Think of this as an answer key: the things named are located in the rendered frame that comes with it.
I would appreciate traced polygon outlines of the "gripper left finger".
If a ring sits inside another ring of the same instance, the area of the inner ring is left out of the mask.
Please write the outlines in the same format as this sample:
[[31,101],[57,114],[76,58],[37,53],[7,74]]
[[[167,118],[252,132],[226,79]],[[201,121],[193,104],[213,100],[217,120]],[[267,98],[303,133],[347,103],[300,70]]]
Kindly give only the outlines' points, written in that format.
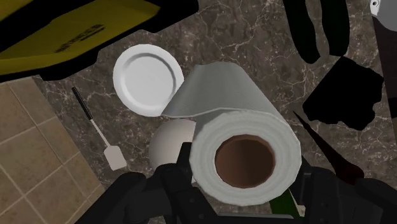
[[203,193],[192,186],[191,143],[183,143],[177,162],[159,166],[146,178],[127,172],[97,199],[76,224],[217,224],[218,215]]

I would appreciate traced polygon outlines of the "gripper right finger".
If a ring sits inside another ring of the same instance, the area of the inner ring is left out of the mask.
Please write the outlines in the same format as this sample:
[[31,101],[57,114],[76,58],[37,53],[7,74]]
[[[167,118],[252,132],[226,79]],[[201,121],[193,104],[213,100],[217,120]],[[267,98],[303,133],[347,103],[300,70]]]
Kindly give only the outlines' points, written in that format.
[[303,224],[397,224],[397,190],[383,181],[360,178],[350,185],[306,159],[291,185]]

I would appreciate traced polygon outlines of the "dark red pointed object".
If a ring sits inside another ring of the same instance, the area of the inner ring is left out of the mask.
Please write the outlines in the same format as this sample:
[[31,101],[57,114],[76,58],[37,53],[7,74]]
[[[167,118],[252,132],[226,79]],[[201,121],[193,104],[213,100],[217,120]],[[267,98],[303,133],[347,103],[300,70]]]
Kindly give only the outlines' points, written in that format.
[[305,122],[295,111],[294,114],[299,119],[304,129],[313,138],[319,149],[323,152],[339,179],[350,185],[355,185],[357,179],[365,177],[365,174],[360,167],[346,160],[335,149],[333,149],[316,131],[314,131],[311,126],[307,122]]

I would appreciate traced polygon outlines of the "green object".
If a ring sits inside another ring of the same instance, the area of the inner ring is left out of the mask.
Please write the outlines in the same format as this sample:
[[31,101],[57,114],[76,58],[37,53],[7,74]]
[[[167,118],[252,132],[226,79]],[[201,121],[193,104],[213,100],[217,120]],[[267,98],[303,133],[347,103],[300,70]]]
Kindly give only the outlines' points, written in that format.
[[300,218],[300,214],[289,189],[277,198],[272,199],[269,203],[273,214],[288,214],[293,218]]

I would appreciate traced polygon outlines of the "white round bowl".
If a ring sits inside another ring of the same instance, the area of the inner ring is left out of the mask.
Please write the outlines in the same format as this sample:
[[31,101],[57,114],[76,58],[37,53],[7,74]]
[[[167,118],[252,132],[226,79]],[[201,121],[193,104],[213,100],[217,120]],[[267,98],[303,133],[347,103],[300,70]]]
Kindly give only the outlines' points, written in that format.
[[196,122],[187,119],[169,120],[155,131],[151,138],[148,154],[155,170],[158,166],[176,163],[181,145],[192,142]]

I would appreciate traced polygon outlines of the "white round plate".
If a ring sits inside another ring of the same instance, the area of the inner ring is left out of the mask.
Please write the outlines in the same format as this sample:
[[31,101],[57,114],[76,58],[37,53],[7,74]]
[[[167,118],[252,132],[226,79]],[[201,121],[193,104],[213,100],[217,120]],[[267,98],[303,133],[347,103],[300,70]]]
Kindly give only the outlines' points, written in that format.
[[125,50],[113,69],[117,96],[131,111],[160,116],[184,82],[177,60],[166,50],[139,44]]

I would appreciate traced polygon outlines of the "white paper towel roll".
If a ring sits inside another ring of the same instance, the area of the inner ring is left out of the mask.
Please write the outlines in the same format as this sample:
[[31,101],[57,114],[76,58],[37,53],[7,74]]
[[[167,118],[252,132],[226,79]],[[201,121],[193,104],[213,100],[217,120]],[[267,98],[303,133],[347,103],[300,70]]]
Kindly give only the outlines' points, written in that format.
[[[282,195],[302,164],[298,138],[283,116],[239,65],[213,62],[196,65],[162,114],[194,118],[190,152],[193,177],[208,195],[236,206],[253,206]],[[237,188],[216,171],[216,150],[233,136],[247,134],[269,143],[275,168],[268,180]]]

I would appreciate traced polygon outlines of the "black handled white spatula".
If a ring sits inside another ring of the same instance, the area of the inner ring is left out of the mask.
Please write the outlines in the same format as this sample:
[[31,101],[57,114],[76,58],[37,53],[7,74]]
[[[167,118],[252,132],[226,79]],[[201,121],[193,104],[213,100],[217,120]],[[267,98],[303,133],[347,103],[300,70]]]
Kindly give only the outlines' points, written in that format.
[[78,100],[82,110],[86,114],[86,117],[90,120],[92,125],[94,126],[95,130],[97,133],[100,135],[101,139],[104,141],[104,144],[106,145],[106,148],[103,151],[103,154],[108,161],[108,164],[111,168],[112,171],[124,168],[127,166],[126,159],[123,156],[123,153],[120,149],[119,146],[117,145],[112,145],[109,143],[109,141],[106,139],[98,125],[94,122],[93,116],[91,115],[87,105],[84,103],[80,93],[78,92],[78,89],[76,87],[73,87],[71,89],[73,91],[73,94],[75,95],[76,99]]

